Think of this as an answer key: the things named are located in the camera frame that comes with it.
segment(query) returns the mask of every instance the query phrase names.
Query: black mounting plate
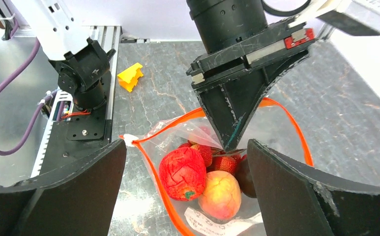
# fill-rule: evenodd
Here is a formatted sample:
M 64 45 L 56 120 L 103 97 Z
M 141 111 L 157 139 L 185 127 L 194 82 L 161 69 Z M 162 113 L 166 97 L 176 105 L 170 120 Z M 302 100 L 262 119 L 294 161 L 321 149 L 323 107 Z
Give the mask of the black mounting plate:
M 40 174 L 82 159 L 109 144 L 112 141 L 112 124 L 112 120 L 106 120 L 104 139 L 73 141 L 67 139 L 68 123 L 55 123 L 49 136 L 48 147 L 39 150 L 45 151 Z
M 101 78 L 101 84 L 106 97 L 110 91 L 111 80 L 112 76 L 110 72 L 107 72 Z M 67 139 L 72 141 L 102 139 L 105 132 L 107 106 L 108 103 L 106 102 L 100 108 L 92 111 L 90 115 L 72 117 L 68 121 Z

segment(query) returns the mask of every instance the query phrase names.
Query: black bracket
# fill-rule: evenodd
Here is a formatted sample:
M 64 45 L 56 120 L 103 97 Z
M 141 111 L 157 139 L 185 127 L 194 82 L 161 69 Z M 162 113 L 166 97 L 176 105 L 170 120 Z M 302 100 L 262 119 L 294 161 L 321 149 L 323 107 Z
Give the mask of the black bracket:
M 110 71 L 101 78 L 101 84 L 106 97 L 109 96 L 111 80 L 112 76 Z M 102 139 L 106 131 L 107 108 L 108 103 L 106 102 L 103 106 L 91 111 L 89 115 L 72 117 L 71 120 L 68 121 L 67 139 L 71 141 Z M 79 112 L 79 110 L 74 107 L 73 112 Z

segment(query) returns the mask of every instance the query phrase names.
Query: marble table surface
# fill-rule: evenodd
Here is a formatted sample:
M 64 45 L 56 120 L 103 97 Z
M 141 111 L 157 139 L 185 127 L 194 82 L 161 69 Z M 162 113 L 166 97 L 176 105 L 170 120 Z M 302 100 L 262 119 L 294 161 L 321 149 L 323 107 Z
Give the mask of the marble table surface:
M 139 62 L 145 76 L 132 93 L 117 85 L 113 138 L 144 135 L 158 121 L 199 107 L 185 71 L 204 52 L 201 42 L 120 44 L 118 73 Z M 330 43 L 315 43 L 311 53 L 269 97 L 299 123 L 316 168 L 380 186 L 380 99 Z M 127 155 L 109 235 L 179 235 L 143 156 L 132 147 Z

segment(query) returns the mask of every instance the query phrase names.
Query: strawberry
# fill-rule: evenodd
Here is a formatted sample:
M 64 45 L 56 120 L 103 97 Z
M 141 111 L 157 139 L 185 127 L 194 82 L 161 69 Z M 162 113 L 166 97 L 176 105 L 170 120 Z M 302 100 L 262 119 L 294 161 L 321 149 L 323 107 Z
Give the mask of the strawberry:
M 202 155 L 202 157 L 204 159 L 206 167 L 209 167 L 211 165 L 211 163 L 213 162 L 213 155 L 211 154 L 211 147 L 200 145 L 200 144 L 195 144 L 195 145 L 192 145 L 191 148 L 200 152 L 200 154 Z
M 215 171 L 226 171 L 234 175 L 236 172 L 236 161 L 230 156 L 218 156 L 213 160 Z
M 189 143 L 183 143 L 181 144 L 180 146 L 178 146 L 178 148 L 190 148 L 192 146 L 192 144 L 189 144 Z

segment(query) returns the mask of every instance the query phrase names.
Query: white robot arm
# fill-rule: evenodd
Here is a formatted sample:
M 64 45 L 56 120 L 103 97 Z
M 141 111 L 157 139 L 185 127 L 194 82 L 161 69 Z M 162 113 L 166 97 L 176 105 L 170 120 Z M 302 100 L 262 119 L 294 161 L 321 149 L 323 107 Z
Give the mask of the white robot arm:
M 76 22 L 61 0 L 13 0 L 30 25 L 49 60 L 65 60 L 68 52 L 77 54 L 88 43 L 88 33 Z
M 114 50 L 105 52 L 77 23 L 62 0 L 13 0 L 36 34 L 58 86 L 73 96 L 78 110 L 94 110 L 106 102 L 101 77 L 109 71 Z

